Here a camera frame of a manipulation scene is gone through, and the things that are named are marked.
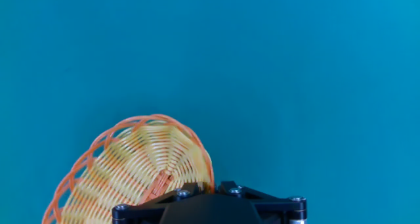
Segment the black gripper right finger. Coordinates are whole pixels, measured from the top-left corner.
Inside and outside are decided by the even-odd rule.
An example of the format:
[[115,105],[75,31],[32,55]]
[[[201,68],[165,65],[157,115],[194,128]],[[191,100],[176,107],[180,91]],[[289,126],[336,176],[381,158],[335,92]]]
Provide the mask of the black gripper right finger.
[[303,196],[278,198],[233,181],[215,189],[221,223],[307,224],[307,201]]

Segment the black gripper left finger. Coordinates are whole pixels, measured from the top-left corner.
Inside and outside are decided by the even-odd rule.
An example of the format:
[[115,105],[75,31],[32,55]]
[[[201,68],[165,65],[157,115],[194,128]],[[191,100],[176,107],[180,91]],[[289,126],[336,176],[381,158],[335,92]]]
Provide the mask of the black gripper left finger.
[[206,192],[207,185],[203,182],[185,183],[181,188],[176,188],[143,204],[118,204],[112,208],[112,223],[141,223],[145,219],[161,217],[170,204],[205,194]]

